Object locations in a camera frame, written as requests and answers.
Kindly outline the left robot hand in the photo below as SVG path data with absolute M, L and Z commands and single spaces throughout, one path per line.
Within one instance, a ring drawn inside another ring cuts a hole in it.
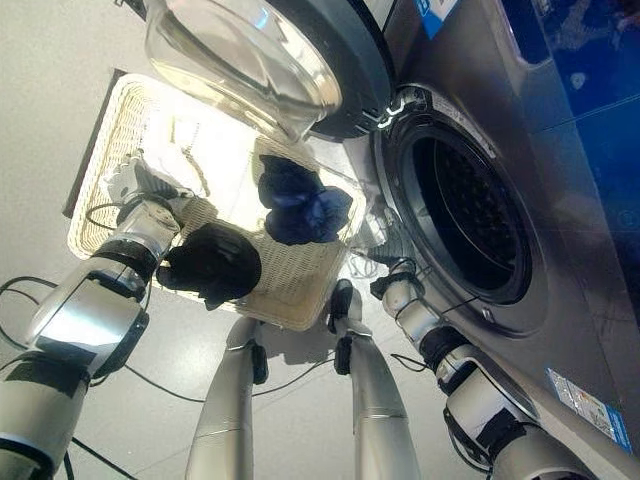
M 164 200 L 194 196 L 192 190 L 153 170 L 141 150 L 125 155 L 117 165 L 106 170 L 101 185 L 109 198 L 119 203 L 128 203 L 141 196 Z

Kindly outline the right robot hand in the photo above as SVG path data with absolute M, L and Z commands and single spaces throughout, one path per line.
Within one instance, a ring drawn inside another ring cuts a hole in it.
M 366 214 L 351 251 L 388 268 L 386 276 L 370 284 L 370 292 L 378 300 L 393 283 L 402 281 L 408 282 L 419 296 L 425 293 L 417 278 L 416 252 L 409 232 L 396 211 L 380 197 Z

